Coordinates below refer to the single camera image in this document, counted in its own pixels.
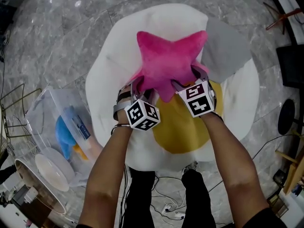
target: shoe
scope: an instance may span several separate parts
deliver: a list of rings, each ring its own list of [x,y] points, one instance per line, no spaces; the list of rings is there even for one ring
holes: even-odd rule
[[[187,165],[186,167],[184,167],[182,169],[182,174],[185,174],[189,170],[195,170],[196,171],[197,165],[198,165],[197,161],[192,162],[191,164]]]

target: hand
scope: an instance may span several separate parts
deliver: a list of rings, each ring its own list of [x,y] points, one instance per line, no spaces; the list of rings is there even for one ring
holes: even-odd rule
[[[130,91],[130,90],[131,90],[131,86],[127,86],[120,92],[120,94],[123,92]],[[125,99],[122,99],[120,102],[128,101],[130,99],[131,99],[130,97],[125,98]],[[127,114],[124,109],[117,112],[117,118],[118,118],[118,124],[129,124],[129,120],[128,120]]]

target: person's left arm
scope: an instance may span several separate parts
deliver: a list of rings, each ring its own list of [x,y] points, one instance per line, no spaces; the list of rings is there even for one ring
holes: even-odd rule
[[[125,111],[118,112],[119,124],[127,124]],[[117,127],[101,151],[89,176],[85,203],[79,224],[92,228],[112,228],[116,214],[124,161],[132,133],[130,127]]]

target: black pants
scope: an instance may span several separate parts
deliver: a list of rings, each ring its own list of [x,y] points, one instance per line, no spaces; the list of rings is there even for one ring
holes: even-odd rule
[[[126,199],[123,228],[154,228],[150,213],[151,190],[155,173],[131,170],[132,183]],[[186,188],[187,210],[182,228],[197,227],[204,221],[205,227],[215,228],[211,214],[210,197],[202,175],[194,170],[187,171],[182,179]]]
[[[4,153],[1,155],[1,157],[0,157],[0,168],[1,168],[2,164],[5,162],[5,160],[7,159],[8,155],[9,154],[8,154],[7,150],[5,150]],[[16,169],[15,165],[11,165],[11,166],[5,168],[4,170],[0,170],[0,185],[2,183],[4,183],[5,180],[11,176],[11,174],[15,173],[16,170],[17,169]]]

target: blue object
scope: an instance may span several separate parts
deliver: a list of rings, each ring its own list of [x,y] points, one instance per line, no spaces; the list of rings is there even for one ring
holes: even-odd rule
[[[71,156],[73,146],[76,145],[76,141],[61,116],[59,116],[56,121],[55,136],[61,147],[65,159],[68,160]]]

